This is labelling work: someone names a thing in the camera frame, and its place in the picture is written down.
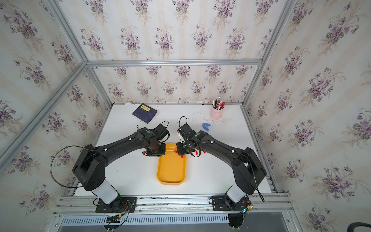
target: floral wallpaper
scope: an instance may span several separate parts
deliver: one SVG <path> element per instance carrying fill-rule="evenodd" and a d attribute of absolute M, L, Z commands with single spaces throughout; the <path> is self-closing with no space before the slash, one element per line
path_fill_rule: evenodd
<path fill-rule="evenodd" d="M 370 8 L 298 0 L 247 105 L 304 231 L 371 223 Z"/>
<path fill-rule="evenodd" d="M 1 113 L 6 114 L 4 126 L 15 128 L 17 118 L 12 116 L 16 112 L 13 114 L 8 104 L 1 102 Z M 73 193 L 52 180 L 49 173 L 52 158 L 65 146 L 93 143 L 107 113 L 89 78 L 81 75 L 0 174 L 0 203 L 12 212 L 2 214 L 0 231 L 44 231 L 58 197 Z M 68 148 L 55 157 L 52 170 L 60 183 L 75 184 L 72 167 L 80 151 L 80 148 Z M 14 214 L 22 216 L 22 223 L 13 220 Z"/>
<path fill-rule="evenodd" d="M 19 134 L 78 65 L 45 2 L 0 0 L 0 152 Z M 59 149 L 94 142 L 108 109 L 81 75 L 0 173 L 0 231 L 44 231 L 56 200 L 71 194 L 50 177 Z M 72 186 L 79 149 L 54 160 L 58 181 Z M 15 220 L 14 215 L 22 217 Z"/>
<path fill-rule="evenodd" d="M 257 66 L 99 67 L 114 103 L 242 102 Z"/>
<path fill-rule="evenodd" d="M 77 65 L 47 7 L 0 0 L 0 152 Z"/>
<path fill-rule="evenodd" d="M 262 57 L 285 0 L 59 4 L 90 60 L 241 59 Z M 299 22 L 311 4 L 298 7 Z"/>

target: pink pen holder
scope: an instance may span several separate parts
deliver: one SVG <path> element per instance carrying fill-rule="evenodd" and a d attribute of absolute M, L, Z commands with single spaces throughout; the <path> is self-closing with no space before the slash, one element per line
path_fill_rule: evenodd
<path fill-rule="evenodd" d="M 223 113 L 223 110 L 224 108 L 221 110 L 216 110 L 214 109 L 214 107 L 211 107 L 210 117 L 212 119 L 219 120 L 221 118 L 221 114 Z"/>

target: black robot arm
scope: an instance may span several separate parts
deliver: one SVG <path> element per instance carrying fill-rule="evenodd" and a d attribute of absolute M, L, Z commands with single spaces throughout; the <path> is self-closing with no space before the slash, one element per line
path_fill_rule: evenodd
<path fill-rule="evenodd" d="M 218 157 L 232 168 L 236 184 L 244 193 L 253 194 L 265 178 L 267 173 L 251 148 L 247 147 L 242 150 L 231 147 L 214 139 L 205 131 L 196 133 L 188 124 L 181 126 L 178 132 L 185 140 L 182 143 L 177 143 L 179 155 L 192 153 L 197 149 Z"/>
<path fill-rule="evenodd" d="M 137 129 L 132 135 L 99 147 L 87 145 L 81 151 L 72 171 L 83 185 L 86 191 L 92 191 L 99 196 L 106 204 L 114 200 L 113 195 L 116 191 L 105 180 L 105 168 L 114 160 L 141 148 L 147 149 L 147 156 L 161 156 L 165 154 L 166 144 L 159 142 L 166 135 L 168 130 L 162 124 L 154 129 Z M 110 192 L 110 197 L 105 197 L 106 192 Z"/>

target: blue clip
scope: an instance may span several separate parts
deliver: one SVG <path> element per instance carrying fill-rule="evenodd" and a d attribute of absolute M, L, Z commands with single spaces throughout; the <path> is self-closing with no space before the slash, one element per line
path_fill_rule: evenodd
<path fill-rule="evenodd" d="M 209 128 L 207 128 L 207 127 L 209 127 L 209 126 L 211 126 L 209 123 L 203 123 L 202 124 L 202 127 L 205 129 L 205 130 L 209 130 Z"/>

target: metal vent grille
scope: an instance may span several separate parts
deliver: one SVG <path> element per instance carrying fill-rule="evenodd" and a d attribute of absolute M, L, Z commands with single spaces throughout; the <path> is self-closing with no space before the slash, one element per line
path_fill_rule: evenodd
<path fill-rule="evenodd" d="M 95 226 L 108 225 L 105 223 L 108 216 L 64 216 L 61 226 Z M 119 225 L 126 219 L 121 218 Z M 227 213 L 208 214 L 175 214 L 175 215 L 129 215 L 123 225 L 168 225 L 168 224 L 203 224 L 203 223 L 229 223 Z"/>

